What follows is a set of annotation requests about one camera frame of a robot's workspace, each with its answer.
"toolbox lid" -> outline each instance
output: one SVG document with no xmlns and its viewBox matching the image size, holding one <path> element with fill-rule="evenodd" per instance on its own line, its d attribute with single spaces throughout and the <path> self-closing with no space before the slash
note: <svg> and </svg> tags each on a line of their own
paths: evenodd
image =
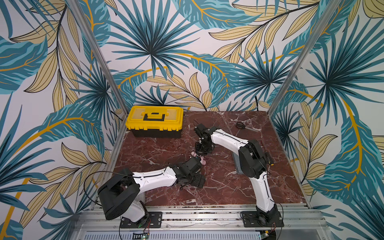
<svg viewBox="0 0 384 240">
<path fill-rule="evenodd" d="M 179 131 L 183 127 L 183 109 L 168 106 L 133 106 L 129 112 L 126 126 L 129 130 Z"/>
</svg>

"black cable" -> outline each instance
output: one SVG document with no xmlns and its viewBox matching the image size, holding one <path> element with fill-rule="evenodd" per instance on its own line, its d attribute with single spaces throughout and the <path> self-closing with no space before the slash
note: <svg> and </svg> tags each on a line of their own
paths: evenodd
<svg viewBox="0 0 384 240">
<path fill-rule="evenodd" d="M 99 205 L 99 206 L 101 206 L 101 204 L 98 204 L 97 202 L 95 202 L 94 200 L 92 200 L 92 199 L 89 197 L 89 195 L 87 194 L 87 191 L 85 190 L 85 182 L 87 181 L 87 179 L 88 179 L 90 176 L 92 176 L 93 174 L 96 174 L 96 173 L 98 173 L 98 172 L 110 172 L 110 173 L 114 173 L 114 174 L 121 175 L 121 176 L 125 176 L 125 177 L 141 178 L 141 177 L 134 177 L 134 176 L 131 176 L 131 175 L 121 174 L 121 173 L 118 173 L 118 172 L 111 172 L 111 171 L 96 171 L 96 172 L 93 172 L 93 173 L 89 174 L 89 175 L 85 178 L 84 183 L 83 183 L 84 194 L 87 196 L 87 198 L 88 198 L 89 200 L 91 200 L 93 203 L 95 203 L 95 204 L 97 204 L 97 205 Z M 152 176 L 146 176 L 146 177 L 156 177 L 156 176 L 160 176 L 160 175 L 162 175 L 162 174 L 164 174 L 164 173 L 160 173 L 160 174 L 152 175 Z"/>
<path fill-rule="evenodd" d="M 281 204 L 279 204 L 279 205 L 281 206 L 281 211 L 283 213 L 283 216 L 281 217 L 281 221 L 284 221 L 284 209 L 283 209 L 283 206 Z M 279 236 L 276 238 L 276 240 L 279 240 L 282 231 L 283 231 L 283 224 L 281 225 L 280 233 L 279 233 Z"/>
</svg>

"black mounting plate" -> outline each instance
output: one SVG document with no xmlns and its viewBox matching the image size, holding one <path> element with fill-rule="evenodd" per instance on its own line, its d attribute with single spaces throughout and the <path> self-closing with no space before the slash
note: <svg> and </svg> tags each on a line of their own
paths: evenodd
<svg viewBox="0 0 384 240">
<path fill-rule="evenodd" d="M 283 227 L 283 219 L 281 218 L 280 212 L 276 212 L 277 214 L 270 215 L 270 220 L 265 224 L 262 225 L 258 221 L 259 212 L 258 211 L 243 211 L 241 212 L 241 216 L 243 216 L 243 224 L 244 227 L 264 227 L 264 228 L 278 228 Z"/>
<path fill-rule="evenodd" d="M 162 212 L 148 212 L 149 218 L 151 220 L 150 228 L 160 228 L 161 219 L 163 216 Z M 139 228 L 139 224 L 132 222 L 129 218 L 122 217 L 120 222 L 120 228 Z"/>
</svg>

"toolbox handle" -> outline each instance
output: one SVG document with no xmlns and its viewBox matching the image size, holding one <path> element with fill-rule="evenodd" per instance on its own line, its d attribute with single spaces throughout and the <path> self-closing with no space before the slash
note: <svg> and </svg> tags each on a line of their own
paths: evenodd
<svg viewBox="0 0 384 240">
<path fill-rule="evenodd" d="M 143 121 L 162 121 L 162 122 L 164 122 L 164 119 L 166 118 L 166 115 L 165 114 L 163 114 L 163 116 L 162 116 L 162 118 L 160 119 L 160 118 L 148 118 L 148 114 L 146 113 L 145 115 L 144 115 L 144 119 L 143 119 Z"/>
</svg>

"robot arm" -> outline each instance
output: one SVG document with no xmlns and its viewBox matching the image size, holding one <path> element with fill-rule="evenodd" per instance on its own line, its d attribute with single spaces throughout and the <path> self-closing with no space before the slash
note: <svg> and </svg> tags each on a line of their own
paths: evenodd
<svg viewBox="0 0 384 240">
<path fill-rule="evenodd" d="M 205 178 L 197 173 L 201 166 L 200 160 L 192 157 L 187 162 L 170 164 L 164 169 L 151 172 L 131 172 L 128 168 L 123 169 L 98 190 L 106 220 L 123 216 L 132 222 L 145 223 L 148 212 L 142 202 L 135 200 L 136 196 L 174 184 L 180 184 L 181 188 L 185 185 L 202 188 Z"/>
<path fill-rule="evenodd" d="M 274 210 L 276 204 L 272 199 L 266 177 L 266 166 L 273 165 L 273 162 L 269 154 L 263 152 L 258 141 L 235 137 L 217 127 L 208 129 L 203 124 L 197 125 L 194 131 L 200 137 L 195 145 L 195 152 L 198 155 L 211 153 L 215 144 L 238 154 L 241 170 L 250 178 L 255 191 L 257 207 L 264 213 Z"/>
</svg>

